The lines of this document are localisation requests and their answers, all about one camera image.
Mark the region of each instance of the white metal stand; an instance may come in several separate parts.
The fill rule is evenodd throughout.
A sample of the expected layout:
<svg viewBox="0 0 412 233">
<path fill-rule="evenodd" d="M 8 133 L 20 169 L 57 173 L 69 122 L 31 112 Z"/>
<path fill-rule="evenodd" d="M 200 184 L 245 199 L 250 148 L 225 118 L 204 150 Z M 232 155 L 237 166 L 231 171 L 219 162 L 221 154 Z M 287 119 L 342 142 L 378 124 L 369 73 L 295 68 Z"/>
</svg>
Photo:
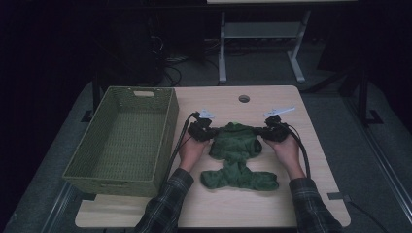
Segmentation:
<svg viewBox="0 0 412 233">
<path fill-rule="evenodd" d="M 288 51 L 288 58 L 299 83 L 304 83 L 302 71 L 297 62 L 297 54 L 306 31 L 310 11 L 306 11 L 300 22 L 225 22 L 222 12 L 221 52 L 219 54 L 219 83 L 226 83 L 226 63 L 224 60 L 225 38 L 295 38 L 296 44 Z"/>
</svg>

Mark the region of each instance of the green woven basket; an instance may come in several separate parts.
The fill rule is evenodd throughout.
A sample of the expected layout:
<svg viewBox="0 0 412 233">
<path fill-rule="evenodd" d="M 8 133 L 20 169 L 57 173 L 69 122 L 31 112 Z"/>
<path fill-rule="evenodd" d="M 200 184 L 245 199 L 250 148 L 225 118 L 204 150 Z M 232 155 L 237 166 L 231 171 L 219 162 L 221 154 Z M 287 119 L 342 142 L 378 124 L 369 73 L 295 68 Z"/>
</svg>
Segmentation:
<svg viewBox="0 0 412 233">
<path fill-rule="evenodd" d="M 178 113 L 173 88 L 109 87 L 63 179 L 87 193 L 156 196 Z"/>
</svg>

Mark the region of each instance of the green cloth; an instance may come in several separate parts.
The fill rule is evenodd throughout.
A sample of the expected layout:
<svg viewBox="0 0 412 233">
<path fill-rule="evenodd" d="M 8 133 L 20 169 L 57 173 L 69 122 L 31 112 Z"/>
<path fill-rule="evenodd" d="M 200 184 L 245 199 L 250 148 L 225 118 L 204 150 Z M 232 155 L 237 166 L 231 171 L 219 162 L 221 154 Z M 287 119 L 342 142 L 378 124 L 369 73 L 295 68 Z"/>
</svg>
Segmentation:
<svg viewBox="0 0 412 233">
<path fill-rule="evenodd" d="M 270 191 L 278 188 L 276 175 L 269 172 L 252 172 L 246 167 L 248 158 L 261 152 L 261 143 L 253 132 L 253 127 L 240 123 L 229 123 L 221 128 L 209 154 L 216 159 L 224 159 L 219 171 L 204 171 L 200 180 L 210 189 L 223 186 Z"/>
</svg>

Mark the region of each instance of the plaid shirt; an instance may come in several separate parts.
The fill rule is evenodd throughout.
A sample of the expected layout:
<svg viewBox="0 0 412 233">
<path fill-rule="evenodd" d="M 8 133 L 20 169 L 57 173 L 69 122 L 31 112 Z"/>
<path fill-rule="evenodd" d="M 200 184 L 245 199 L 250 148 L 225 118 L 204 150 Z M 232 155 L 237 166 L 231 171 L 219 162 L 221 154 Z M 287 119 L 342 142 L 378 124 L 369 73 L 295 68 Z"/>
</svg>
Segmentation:
<svg viewBox="0 0 412 233">
<path fill-rule="evenodd" d="M 177 169 L 165 189 L 148 203 L 135 232 L 177 232 L 182 204 L 192 184 L 191 175 L 183 169 Z M 341 224 L 326 208 L 312 180 L 295 179 L 290 182 L 290 189 L 300 233 L 342 231 Z"/>
</svg>

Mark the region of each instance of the person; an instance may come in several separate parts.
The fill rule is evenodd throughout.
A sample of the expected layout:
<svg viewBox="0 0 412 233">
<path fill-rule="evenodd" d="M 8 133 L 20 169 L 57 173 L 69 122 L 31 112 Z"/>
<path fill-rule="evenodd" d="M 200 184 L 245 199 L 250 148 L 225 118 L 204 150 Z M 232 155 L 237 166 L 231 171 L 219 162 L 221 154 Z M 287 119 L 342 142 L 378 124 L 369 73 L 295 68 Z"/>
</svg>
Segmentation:
<svg viewBox="0 0 412 233">
<path fill-rule="evenodd" d="M 297 141 L 289 135 L 282 143 L 264 142 L 273 148 L 290 177 L 298 232 L 341 232 L 342 225 L 326 208 L 314 181 L 306 178 L 300 166 Z M 135 232 L 177 232 L 180 211 L 193 184 L 190 171 L 208 144 L 209 141 L 197 142 L 188 132 L 184 135 L 179 149 L 179 168 L 169 178 L 165 188 L 148 203 Z"/>
</svg>

